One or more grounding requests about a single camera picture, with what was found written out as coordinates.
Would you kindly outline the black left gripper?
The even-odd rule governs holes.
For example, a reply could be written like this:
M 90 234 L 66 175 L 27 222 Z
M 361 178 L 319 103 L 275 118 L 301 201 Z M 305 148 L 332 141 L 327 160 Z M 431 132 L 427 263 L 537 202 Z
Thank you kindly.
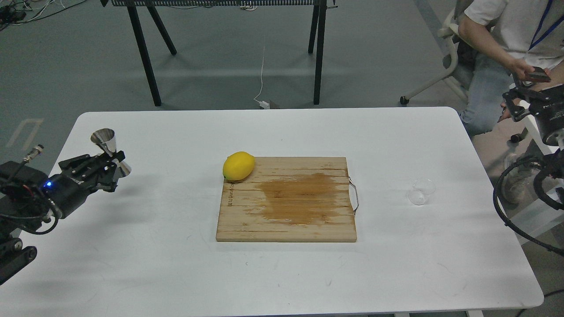
M 119 164 L 124 159 L 125 153 L 118 151 L 113 156 L 85 154 L 58 162 L 62 172 L 42 184 L 42 192 L 52 202 L 55 215 L 67 218 L 91 193 L 115 192 L 119 178 L 123 177 Z

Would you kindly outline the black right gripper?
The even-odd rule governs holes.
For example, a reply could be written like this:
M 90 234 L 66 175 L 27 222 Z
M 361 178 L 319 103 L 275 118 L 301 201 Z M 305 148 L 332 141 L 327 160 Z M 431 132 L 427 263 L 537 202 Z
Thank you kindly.
M 502 94 L 513 121 L 518 122 L 526 116 L 533 116 L 542 142 L 547 146 L 560 146 L 563 143 L 564 107 L 563 102 L 542 102 L 533 100 L 534 92 L 527 88 L 512 88 Z M 525 101 L 530 108 L 520 106 Z

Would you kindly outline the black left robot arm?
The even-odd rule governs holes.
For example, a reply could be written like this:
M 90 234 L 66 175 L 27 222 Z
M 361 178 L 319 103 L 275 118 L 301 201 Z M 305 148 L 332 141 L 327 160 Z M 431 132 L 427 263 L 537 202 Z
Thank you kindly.
M 96 156 L 86 154 L 60 161 L 60 173 L 48 176 L 28 165 L 43 149 L 42 145 L 35 146 L 22 161 L 1 165 L 2 283 L 37 256 L 36 247 L 23 246 L 16 234 L 18 229 L 33 235 L 47 234 L 93 193 L 115 192 L 119 178 L 127 175 L 120 169 L 125 153 L 106 150 Z

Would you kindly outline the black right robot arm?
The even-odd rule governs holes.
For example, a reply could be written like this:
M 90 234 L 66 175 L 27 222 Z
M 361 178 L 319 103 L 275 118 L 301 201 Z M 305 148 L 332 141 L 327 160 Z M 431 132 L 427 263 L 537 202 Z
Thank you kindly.
M 563 210 L 563 186 L 555 188 L 556 198 L 551 197 L 544 190 L 543 183 L 546 178 L 563 179 L 563 85 L 546 88 L 534 92 L 528 88 L 515 87 L 502 94 L 506 107 L 514 121 L 523 120 L 527 116 L 534 117 L 541 142 L 546 146 L 556 147 L 553 153 L 543 156 L 526 156 L 516 159 L 505 169 L 493 189 L 493 204 L 504 225 L 509 227 L 518 236 L 533 242 L 557 255 L 563 255 L 563 249 L 544 243 L 530 236 L 526 231 L 515 225 L 501 210 L 499 193 L 502 182 L 514 169 L 522 166 L 532 168 L 538 172 L 532 180 L 532 188 L 537 198 L 546 206 L 554 210 Z

